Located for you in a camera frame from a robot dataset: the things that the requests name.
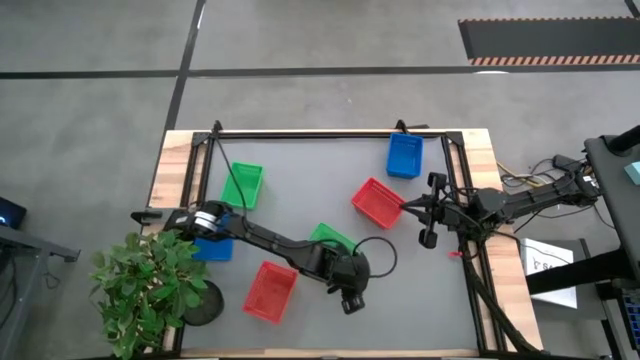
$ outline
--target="blue basket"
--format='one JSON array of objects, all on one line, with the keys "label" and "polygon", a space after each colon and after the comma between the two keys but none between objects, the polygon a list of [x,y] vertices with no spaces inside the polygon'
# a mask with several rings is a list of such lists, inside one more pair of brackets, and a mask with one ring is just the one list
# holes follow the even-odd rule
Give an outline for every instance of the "blue basket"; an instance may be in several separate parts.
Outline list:
[{"label": "blue basket", "polygon": [[200,248],[200,251],[193,254],[194,260],[199,261],[229,261],[233,254],[233,239],[222,241],[208,241],[196,239],[193,244]]},{"label": "blue basket", "polygon": [[420,176],[422,170],[422,137],[391,134],[387,174],[405,179]]}]

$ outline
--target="red basket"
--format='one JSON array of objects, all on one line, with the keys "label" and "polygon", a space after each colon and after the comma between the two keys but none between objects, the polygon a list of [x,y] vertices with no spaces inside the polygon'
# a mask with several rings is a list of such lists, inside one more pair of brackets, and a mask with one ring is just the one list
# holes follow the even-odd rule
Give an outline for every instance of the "red basket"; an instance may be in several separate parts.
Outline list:
[{"label": "red basket", "polygon": [[296,284],[298,272],[265,261],[253,280],[242,310],[261,319],[280,324]]},{"label": "red basket", "polygon": [[356,209],[383,229],[391,229],[398,220],[405,201],[375,178],[369,178],[351,199]]}]

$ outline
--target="plastic basket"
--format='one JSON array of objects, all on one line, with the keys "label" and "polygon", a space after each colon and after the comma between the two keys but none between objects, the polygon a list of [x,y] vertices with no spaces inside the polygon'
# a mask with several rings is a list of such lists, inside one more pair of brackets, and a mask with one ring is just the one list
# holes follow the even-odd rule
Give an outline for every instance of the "plastic basket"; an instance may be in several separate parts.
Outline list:
[{"label": "plastic basket", "polygon": [[[231,171],[233,171],[236,180],[238,180],[238,185],[247,203],[247,209],[253,209],[256,206],[256,202],[258,202],[258,193],[260,192],[260,185],[262,185],[262,166],[234,162],[231,165]],[[242,198],[231,174],[227,176],[220,200],[232,206],[242,207]]]},{"label": "plastic basket", "polygon": [[405,201],[375,178],[369,178],[353,196],[351,203],[383,229],[391,229],[402,214]]},{"label": "plastic basket", "polygon": [[405,179],[420,176],[422,170],[422,143],[420,136],[391,134],[387,174]]},{"label": "plastic basket", "polygon": [[193,244],[200,251],[193,254],[193,259],[198,261],[229,261],[233,255],[233,239],[222,241],[208,241],[196,239]]},{"label": "plastic basket", "polygon": [[269,261],[263,262],[242,310],[276,325],[280,324],[297,278],[295,270]]},{"label": "plastic basket", "polygon": [[[324,240],[324,239],[334,239],[338,241],[339,243],[344,245],[347,248],[347,250],[349,250],[349,253],[352,253],[353,248],[356,247],[356,244],[354,244],[353,241],[351,241],[348,237],[335,231],[331,226],[325,223],[320,223],[318,224],[318,226],[316,226],[316,229],[313,230],[313,232],[311,233],[309,240]],[[325,244],[329,246],[335,246],[335,243],[333,242],[325,242]]]}]

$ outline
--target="black floor mat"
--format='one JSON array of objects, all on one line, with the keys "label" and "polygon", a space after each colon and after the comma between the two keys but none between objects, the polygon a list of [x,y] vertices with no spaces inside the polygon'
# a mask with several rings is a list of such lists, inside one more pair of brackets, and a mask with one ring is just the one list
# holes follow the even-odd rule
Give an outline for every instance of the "black floor mat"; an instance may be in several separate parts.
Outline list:
[{"label": "black floor mat", "polygon": [[460,33],[472,65],[629,64],[640,60],[632,17],[465,19]]}]

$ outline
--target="potted plant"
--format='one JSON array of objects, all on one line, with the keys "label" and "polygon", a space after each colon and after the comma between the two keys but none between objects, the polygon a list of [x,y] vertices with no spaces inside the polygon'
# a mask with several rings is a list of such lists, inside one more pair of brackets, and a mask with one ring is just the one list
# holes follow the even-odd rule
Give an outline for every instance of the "potted plant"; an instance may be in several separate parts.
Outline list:
[{"label": "potted plant", "polygon": [[130,233],[125,245],[114,245],[109,254],[96,252],[91,260],[97,270],[91,279],[104,293],[97,308],[103,333],[119,358],[130,359],[145,348],[160,348],[166,326],[204,325],[224,307],[220,290],[204,280],[204,262],[192,242],[179,232],[147,236]]}]

